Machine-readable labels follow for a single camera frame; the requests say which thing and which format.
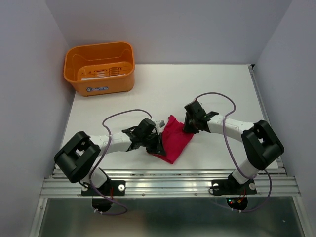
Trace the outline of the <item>red t-shirt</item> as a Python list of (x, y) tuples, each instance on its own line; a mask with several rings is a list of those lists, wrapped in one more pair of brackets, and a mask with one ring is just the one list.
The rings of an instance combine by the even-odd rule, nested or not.
[(154, 154), (154, 156), (173, 164), (194, 136), (194, 134), (183, 132), (183, 128), (184, 124), (170, 115), (162, 132), (162, 146), (166, 155)]

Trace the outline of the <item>orange plastic basket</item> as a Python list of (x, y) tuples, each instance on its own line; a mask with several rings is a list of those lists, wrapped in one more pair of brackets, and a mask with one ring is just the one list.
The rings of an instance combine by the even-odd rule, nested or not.
[(135, 84), (133, 47), (127, 42), (77, 46), (65, 57), (64, 78), (81, 96), (128, 92)]

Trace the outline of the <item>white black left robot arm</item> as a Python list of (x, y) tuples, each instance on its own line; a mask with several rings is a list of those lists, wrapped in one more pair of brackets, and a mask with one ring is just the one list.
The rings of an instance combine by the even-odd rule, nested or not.
[(149, 154), (164, 156), (166, 152), (160, 132), (164, 126), (162, 120), (145, 118), (138, 126), (111, 135), (89, 136), (79, 131), (57, 152), (54, 162), (71, 183), (93, 187), (103, 195), (109, 191), (110, 179), (94, 164), (96, 159), (101, 155), (129, 152), (140, 147), (144, 147)]

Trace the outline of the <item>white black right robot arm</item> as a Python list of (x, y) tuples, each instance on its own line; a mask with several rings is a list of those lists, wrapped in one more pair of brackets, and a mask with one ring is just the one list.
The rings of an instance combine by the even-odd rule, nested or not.
[(237, 165), (227, 179), (212, 180), (210, 192), (215, 196), (237, 195), (245, 191), (256, 194), (254, 176), (265, 170), (284, 153), (284, 146), (269, 123), (260, 120), (255, 123), (230, 119), (218, 112), (207, 113), (199, 101), (194, 100), (185, 107), (183, 131), (197, 134), (200, 131), (221, 134), (224, 140), (232, 138), (244, 146), (246, 159)]

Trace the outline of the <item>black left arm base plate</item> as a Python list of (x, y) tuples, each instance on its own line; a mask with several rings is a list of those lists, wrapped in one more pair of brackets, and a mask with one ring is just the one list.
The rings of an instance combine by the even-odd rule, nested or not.
[[(81, 185), (81, 195), (82, 196), (84, 196), (84, 197), (100, 196), (100, 194), (93, 189), (90, 182), (79, 181), (79, 184)], [(97, 187), (96, 182), (93, 182), (93, 184), (101, 194), (103, 194), (107, 197), (124, 196), (125, 195), (125, 188), (126, 188), (126, 181), (125, 180), (106, 181), (99, 188)]]

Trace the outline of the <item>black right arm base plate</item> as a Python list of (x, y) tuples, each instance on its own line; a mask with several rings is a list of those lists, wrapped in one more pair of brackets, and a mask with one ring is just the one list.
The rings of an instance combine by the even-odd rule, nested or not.
[(246, 183), (240, 184), (237, 181), (231, 179), (216, 179), (211, 181), (211, 186), (209, 187), (208, 191), (214, 196), (257, 194), (254, 180), (248, 180)]

